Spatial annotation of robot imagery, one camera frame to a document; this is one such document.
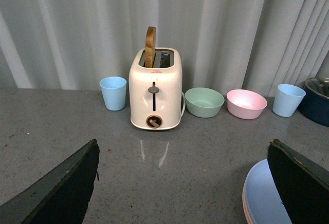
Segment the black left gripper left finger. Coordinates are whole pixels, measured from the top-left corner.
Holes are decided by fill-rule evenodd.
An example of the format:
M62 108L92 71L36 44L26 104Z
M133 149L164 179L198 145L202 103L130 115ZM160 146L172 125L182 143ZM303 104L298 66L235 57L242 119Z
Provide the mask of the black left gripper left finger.
M93 139L30 187L1 205L1 223L82 223L98 179Z

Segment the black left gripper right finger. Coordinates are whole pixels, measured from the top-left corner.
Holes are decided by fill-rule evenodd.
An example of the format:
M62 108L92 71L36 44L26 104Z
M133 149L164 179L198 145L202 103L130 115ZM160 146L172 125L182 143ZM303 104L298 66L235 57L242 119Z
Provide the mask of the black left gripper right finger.
M328 223L328 170L278 139L267 160L291 222Z

